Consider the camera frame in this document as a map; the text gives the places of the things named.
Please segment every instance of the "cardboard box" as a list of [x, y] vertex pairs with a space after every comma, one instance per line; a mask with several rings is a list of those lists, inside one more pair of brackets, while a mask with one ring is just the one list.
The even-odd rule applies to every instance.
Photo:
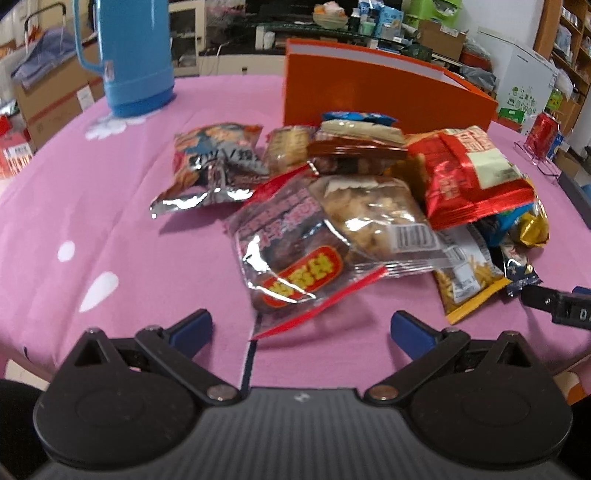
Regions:
[[[85, 45], [85, 57], [96, 63], [97, 42]], [[31, 89], [14, 84], [15, 98], [37, 148], [105, 95], [102, 78], [83, 69], [76, 56], [44, 76]]]
[[421, 20], [417, 41], [433, 53], [458, 61], [462, 55], [466, 34], [431, 20]]

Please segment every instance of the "table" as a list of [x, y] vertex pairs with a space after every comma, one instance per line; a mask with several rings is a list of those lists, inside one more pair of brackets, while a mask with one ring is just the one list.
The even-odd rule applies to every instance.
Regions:
[[[0, 197], [5, 354], [24, 361], [26, 348], [48, 376], [86, 328], [131, 336], [203, 307], [216, 329], [196, 361], [241, 384], [254, 313], [224, 233], [224, 219], [236, 207], [154, 220], [148, 206], [171, 180], [176, 132], [237, 121], [264, 125], [264, 138], [281, 122], [282, 78], [180, 79], [175, 90], [177, 98], [162, 111], [127, 122], [97, 125], [108, 113], [99, 102], [52, 139]], [[532, 177], [546, 206], [550, 244], [532, 252], [545, 285], [591, 285], [591, 234], [568, 198], [513, 150], [518, 134], [497, 124], [490, 134]], [[364, 390], [409, 361], [388, 336], [398, 309], [437, 329], [448, 325], [432, 275], [382, 280], [298, 329], [259, 341], [251, 384]], [[518, 330], [553, 371], [591, 351], [591, 333], [553, 325], [548, 314], [518, 300], [491, 300], [459, 326], [482, 339]]]

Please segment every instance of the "screw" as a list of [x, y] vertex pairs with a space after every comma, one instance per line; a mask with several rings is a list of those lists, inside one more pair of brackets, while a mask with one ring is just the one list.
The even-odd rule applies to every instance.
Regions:
[[391, 385], [376, 385], [369, 389], [369, 396], [378, 401], [393, 400], [398, 396], [398, 390]]
[[207, 389], [207, 396], [212, 400], [226, 401], [236, 398], [238, 390], [231, 385], [214, 385]]

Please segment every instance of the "red can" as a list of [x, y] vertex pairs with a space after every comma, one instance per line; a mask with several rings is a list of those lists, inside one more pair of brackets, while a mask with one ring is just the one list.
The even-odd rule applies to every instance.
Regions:
[[540, 113], [525, 140], [525, 146], [539, 159], [546, 157], [558, 133], [558, 122], [546, 112]]

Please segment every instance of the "barcode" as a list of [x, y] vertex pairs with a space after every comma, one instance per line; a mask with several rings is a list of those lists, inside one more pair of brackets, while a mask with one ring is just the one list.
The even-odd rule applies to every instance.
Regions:
[[463, 265], [467, 261], [464, 251], [457, 245], [446, 248], [444, 253], [447, 255], [450, 263], [454, 266]]
[[416, 225], [391, 225], [392, 249], [403, 251], [435, 250], [439, 247], [437, 235], [431, 227], [422, 223]]
[[31, 152], [31, 147], [29, 147], [29, 144], [27, 143], [16, 145], [15, 147], [8, 147], [8, 149], [5, 151], [5, 156], [8, 159], [17, 157], [27, 157], [32, 154], [33, 152]]

